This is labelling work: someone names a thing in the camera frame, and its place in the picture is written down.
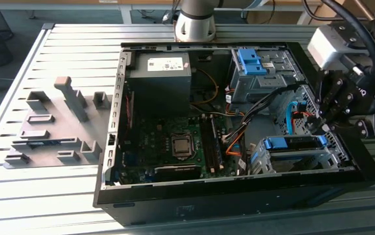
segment blue latch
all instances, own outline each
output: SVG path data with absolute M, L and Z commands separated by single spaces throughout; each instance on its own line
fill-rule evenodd
M 271 149 L 272 148 L 272 145 L 268 142 L 268 140 L 264 140 L 263 143 L 264 143 L 266 149 Z
M 283 137 L 270 138 L 268 141 L 271 142 L 272 148 L 287 148 L 286 139 Z
M 244 67 L 246 75 L 266 75 L 267 70 L 260 64 L 260 57 L 258 56 L 255 49 L 239 49 L 239 59 Z
M 327 138 L 324 136 L 319 136 L 318 139 L 319 139 L 320 144 L 323 146 L 327 146 Z

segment sticker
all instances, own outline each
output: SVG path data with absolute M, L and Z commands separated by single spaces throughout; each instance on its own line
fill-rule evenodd
M 148 71 L 179 71 L 183 70 L 182 57 L 174 58 L 150 58 Z
M 226 101 L 228 104 L 231 104 L 231 95 L 228 95 L 228 94 L 226 95 Z
M 262 65 L 263 65 L 263 67 L 266 67 L 266 68 L 274 68 L 274 67 L 275 67 L 275 65 L 274 65 L 272 62 L 270 62 L 270 63 L 262 63 Z
M 239 159 L 239 166 L 240 168 L 243 168 L 243 170 L 246 170 L 246 162 L 243 161 L 243 159 Z

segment power supply label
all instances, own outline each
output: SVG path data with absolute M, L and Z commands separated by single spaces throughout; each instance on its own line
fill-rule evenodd
M 148 71 L 176 71 L 184 69 L 182 57 L 150 58 L 147 63 Z

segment desk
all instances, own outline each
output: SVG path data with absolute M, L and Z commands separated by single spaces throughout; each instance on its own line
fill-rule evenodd
M 119 10 L 124 24 L 131 24 L 131 10 L 170 10 L 172 0 L 0 0 L 0 10 Z M 315 12 L 320 0 L 308 0 Z M 228 11 L 272 11 L 272 1 L 262 0 L 256 7 L 248 9 L 218 8 Z M 302 0 L 276 0 L 276 11 L 299 11 L 298 24 L 308 24 L 311 19 L 302 6 Z
M 218 38 L 224 42 L 295 41 L 307 47 L 315 29 L 294 25 L 218 25 Z M 29 91 L 52 86 L 57 75 L 71 76 L 72 85 L 80 90 L 108 91 L 115 85 L 120 43 L 171 41 L 174 32 L 168 25 L 59 24 L 41 30 L 0 105 L 0 234 L 374 232 L 375 186 L 308 210 L 123 228 L 103 210 L 92 207 L 97 165 L 3 168 L 12 135 L 27 115 L 23 98 Z M 375 157 L 375 141 L 367 148 Z

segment connector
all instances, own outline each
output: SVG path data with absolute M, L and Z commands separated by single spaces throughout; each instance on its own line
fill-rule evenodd
M 302 101 L 302 102 L 298 103 L 296 111 L 298 112 L 306 112 L 307 111 L 307 102 L 306 101 Z
M 302 118 L 304 118 L 304 114 L 303 113 L 292 114 L 292 119 L 302 119 Z

